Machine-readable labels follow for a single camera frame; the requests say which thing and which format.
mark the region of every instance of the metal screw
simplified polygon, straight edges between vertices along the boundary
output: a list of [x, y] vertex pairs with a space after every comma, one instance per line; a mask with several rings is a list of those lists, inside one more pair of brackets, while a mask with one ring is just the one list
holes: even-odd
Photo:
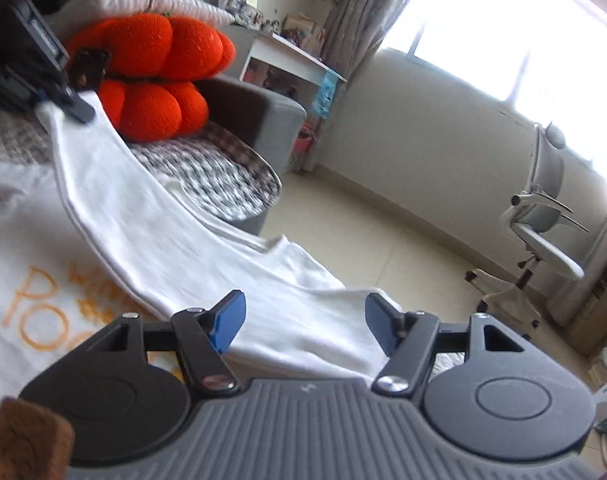
[[228, 375], [208, 375], [201, 381], [203, 386], [213, 392], [223, 392], [234, 388], [234, 379]]
[[395, 394], [404, 391], [410, 384], [408, 384], [408, 381], [403, 377], [384, 375], [383, 377], [378, 378], [377, 386], [389, 394]]

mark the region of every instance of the chair base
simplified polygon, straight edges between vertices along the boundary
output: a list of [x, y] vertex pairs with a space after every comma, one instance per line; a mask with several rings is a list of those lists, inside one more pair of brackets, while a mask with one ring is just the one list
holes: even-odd
[[500, 280], [481, 269], [469, 270], [465, 280], [484, 294], [477, 312], [487, 312], [526, 339], [532, 338], [541, 323], [541, 314], [515, 283]]

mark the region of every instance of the curtain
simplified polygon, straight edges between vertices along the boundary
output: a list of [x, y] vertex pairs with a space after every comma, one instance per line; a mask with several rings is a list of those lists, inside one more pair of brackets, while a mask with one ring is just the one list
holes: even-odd
[[[391, 29], [409, 0], [341, 0], [325, 24], [326, 39], [321, 50], [323, 62], [346, 79], [372, 56]], [[339, 82], [333, 108], [341, 106], [346, 84]], [[303, 162], [305, 171], [314, 170], [319, 148], [331, 130], [332, 118], [321, 119], [315, 132], [315, 143]]]
[[548, 312], [561, 326], [567, 325], [578, 314], [607, 266], [607, 217], [581, 266], [585, 273], [583, 280], [566, 282], [547, 301]]

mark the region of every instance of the white desk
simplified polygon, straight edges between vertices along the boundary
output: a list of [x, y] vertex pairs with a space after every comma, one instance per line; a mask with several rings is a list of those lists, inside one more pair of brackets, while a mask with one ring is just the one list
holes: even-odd
[[237, 25], [228, 25], [222, 28], [222, 32], [232, 40], [237, 50], [234, 62], [224, 72], [229, 76], [243, 79], [250, 59], [257, 59], [317, 86], [321, 85], [327, 73], [346, 82], [337, 72], [281, 36]]

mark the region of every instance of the black clamp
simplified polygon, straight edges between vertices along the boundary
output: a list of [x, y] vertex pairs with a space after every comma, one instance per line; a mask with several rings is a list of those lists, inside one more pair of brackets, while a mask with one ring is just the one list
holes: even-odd
[[[469, 324], [440, 324], [370, 294], [365, 318], [390, 357], [372, 391], [410, 400], [458, 447], [507, 462], [581, 450], [594, 417], [590, 391], [494, 317], [480, 312]], [[440, 352], [464, 352], [465, 361], [429, 380]]]
[[[73, 465], [133, 460], [159, 449], [203, 399], [231, 397], [240, 385], [219, 356], [245, 320], [233, 290], [210, 310], [189, 308], [165, 322], [126, 312], [31, 381], [20, 397], [59, 413], [75, 430]], [[148, 364], [173, 351], [185, 381]]]

